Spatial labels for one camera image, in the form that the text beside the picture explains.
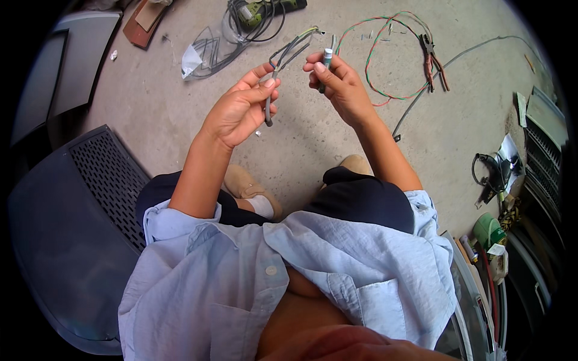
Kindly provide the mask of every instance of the shirt pocket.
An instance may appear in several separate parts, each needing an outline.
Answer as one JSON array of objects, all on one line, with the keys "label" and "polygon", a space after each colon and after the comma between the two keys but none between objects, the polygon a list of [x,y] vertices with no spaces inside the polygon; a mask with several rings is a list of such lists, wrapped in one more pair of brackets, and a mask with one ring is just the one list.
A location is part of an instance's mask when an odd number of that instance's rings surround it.
[{"label": "shirt pocket", "polygon": [[364,326],[390,338],[406,338],[397,279],[360,287],[357,293]]},{"label": "shirt pocket", "polygon": [[251,312],[213,303],[209,306],[210,359],[242,360],[247,323]]}]

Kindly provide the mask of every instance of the light blue shirt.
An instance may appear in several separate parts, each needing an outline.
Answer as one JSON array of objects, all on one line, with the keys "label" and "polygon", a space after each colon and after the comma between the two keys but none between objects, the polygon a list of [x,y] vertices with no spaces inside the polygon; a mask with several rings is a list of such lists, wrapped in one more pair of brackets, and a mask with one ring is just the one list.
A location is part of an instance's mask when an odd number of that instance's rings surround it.
[{"label": "light blue shirt", "polygon": [[424,191],[405,192],[413,234],[299,211],[241,228],[168,209],[144,214],[147,247],[118,308],[126,360],[254,360],[284,295],[286,263],[354,325],[433,349],[455,310],[449,241]]}]

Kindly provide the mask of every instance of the red and green twisted wire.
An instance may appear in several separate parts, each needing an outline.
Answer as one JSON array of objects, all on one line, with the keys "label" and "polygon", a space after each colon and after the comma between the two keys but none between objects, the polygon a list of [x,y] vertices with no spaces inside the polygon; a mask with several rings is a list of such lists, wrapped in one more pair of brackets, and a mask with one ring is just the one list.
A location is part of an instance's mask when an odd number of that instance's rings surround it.
[{"label": "red and green twisted wire", "polygon": [[417,22],[422,25],[428,32],[429,32],[429,38],[431,39],[431,41],[434,41],[434,37],[431,34],[431,31],[429,30],[429,27],[427,26],[426,23],[424,23],[417,15],[413,14],[412,12],[408,12],[408,11],[401,11],[396,13],[393,16],[376,16],[376,17],[370,17],[364,20],[361,20],[360,22],[353,24],[351,27],[349,27],[347,30],[345,30],[345,32],[343,33],[343,35],[341,36],[341,38],[339,39],[339,43],[337,45],[337,48],[335,49],[335,54],[339,55],[339,50],[341,48],[341,44],[343,42],[343,39],[345,38],[345,36],[347,35],[348,32],[350,32],[352,29],[354,29],[356,26],[366,23],[368,21],[372,21],[372,20],[380,20],[380,19],[387,19],[385,25],[383,25],[383,27],[381,28],[381,30],[377,33],[377,35],[375,36],[375,40],[373,41],[373,46],[371,47],[371,49],[369,50],[369,55],[367,57],[367,61],[365,63],[365,79],[367,80],[369,86],[371,87],[371,89],[373,89],[375,92],[378,92],[379,94],[388,97],[387,101],[381,104],[373,104],[374,106],[383,106],[387,103],[390,102],[391,99],[399,99],[399,100],[405,100],[405,99],[410,99],[414,96],[416,96],[417,94],[419,94],[423,89],[425,89],[428,86],[428,82],[426,82],[418,91],[416,91],[415,93],[408,95],[408,96],[395,96],[395,95],[391,95],[388,94],[386,92],[383,92],[379,89],[377,89],[373,83],[371,82],[371,79],[369,78],[369,64],[371,63],[371,56],[373,55],[373,51],[375,50],[375,46],[377,45],[377,42],[379,41],[379,37],[381,36],[381,33],[387,28],[387,26],[392,22],[392,21],[396,21],[400,24],[402,24],[404,27],[406,27],[410,32],[412,32],[412,34],[419,40],[420,37],[419,35],[416,34],[416,32],[414,32],[408,25],[404,24],[402,21],[396,19],[396,17],[398,17],[400,14],[411,14],[416,20]]}]

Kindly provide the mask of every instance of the pliers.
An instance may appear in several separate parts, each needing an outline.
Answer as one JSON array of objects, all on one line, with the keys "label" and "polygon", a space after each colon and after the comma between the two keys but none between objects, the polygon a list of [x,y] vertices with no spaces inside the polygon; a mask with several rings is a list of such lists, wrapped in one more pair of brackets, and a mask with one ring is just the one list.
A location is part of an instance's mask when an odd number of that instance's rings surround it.
[{"label": "pliers", "polygon": [[430,91],[434,91],[434,75],[432,74],[434,63],[439,72],[442,74],[443,87],[446,89],[446,91],[450,91],[450,87],[447,85],[446,72],[443,70],[442,63],[435,56],[434,44],[431,42],[427,34],[420,35],[420,40],[425,51],[425,76],[428,80]]}]

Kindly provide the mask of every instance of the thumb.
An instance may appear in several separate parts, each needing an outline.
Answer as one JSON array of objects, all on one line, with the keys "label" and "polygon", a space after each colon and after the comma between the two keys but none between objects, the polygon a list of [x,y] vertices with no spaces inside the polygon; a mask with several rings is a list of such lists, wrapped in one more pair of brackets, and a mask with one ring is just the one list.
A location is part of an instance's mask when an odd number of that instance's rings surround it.
[{"label": "thumb", "polygon": [[335,74],[330,72],[329,69],[327,69],[325,65],[323,65],[322,63],[316,62],[313,65],[313,71],[315,72],[315,75],[317,76],[319,81],[325,84],[325,86],[333,89],[336,92],[344,90],[345,83],[343,82],[343,80],[341,80]]},{"label": "thumb", "polygon": [[271,78],[260,84],[257,88],[239,91],[238,95],[241,99],[255,104],[270,97],[273,90],[275,90],[275,79]]}]

